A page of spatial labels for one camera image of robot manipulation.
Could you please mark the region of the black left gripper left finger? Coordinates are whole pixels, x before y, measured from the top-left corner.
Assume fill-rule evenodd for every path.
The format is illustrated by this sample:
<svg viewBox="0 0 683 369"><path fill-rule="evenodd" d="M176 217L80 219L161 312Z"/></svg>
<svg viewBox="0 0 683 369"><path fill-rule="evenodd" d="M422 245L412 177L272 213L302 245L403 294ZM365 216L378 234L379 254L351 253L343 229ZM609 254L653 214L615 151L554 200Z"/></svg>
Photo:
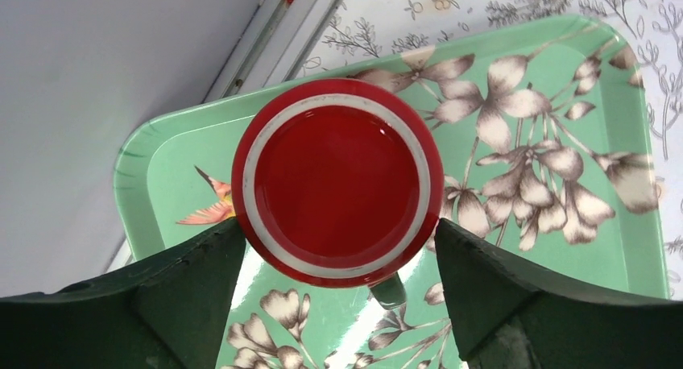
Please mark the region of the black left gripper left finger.
<svg viewBox="0 0 683 369"><path fill-rule="evenodd" d="M212 368L242 260L235 219L58 292L1 300L4 368Z"/></svg>

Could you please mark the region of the red mug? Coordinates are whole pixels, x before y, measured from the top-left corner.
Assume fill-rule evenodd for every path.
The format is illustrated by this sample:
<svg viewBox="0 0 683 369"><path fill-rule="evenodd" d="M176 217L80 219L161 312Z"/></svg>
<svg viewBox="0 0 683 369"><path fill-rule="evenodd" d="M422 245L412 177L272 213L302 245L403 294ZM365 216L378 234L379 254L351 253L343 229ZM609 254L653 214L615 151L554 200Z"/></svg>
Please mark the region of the red mug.
<svg viewBox="0 0 683 369"><path fill-rule="evenodd" d="M407 299L399 269L437 224L444 171L409 104L377 85L327 78L254 116L231 182L239 225L272 267L322 288L366 286L394 309Z"/></svg>

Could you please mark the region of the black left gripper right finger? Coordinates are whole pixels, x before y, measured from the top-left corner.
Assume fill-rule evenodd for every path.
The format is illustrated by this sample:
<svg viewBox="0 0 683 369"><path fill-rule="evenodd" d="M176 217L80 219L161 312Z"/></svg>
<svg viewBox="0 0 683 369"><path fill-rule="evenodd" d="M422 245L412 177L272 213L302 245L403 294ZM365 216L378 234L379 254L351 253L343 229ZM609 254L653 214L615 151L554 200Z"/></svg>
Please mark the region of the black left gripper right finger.
<svg viewBox="0 0 683 369"><path fill-rule="evenodd" d="M437 265L471 368L679 368L682 304L576 280L442 219Z"/></svg>

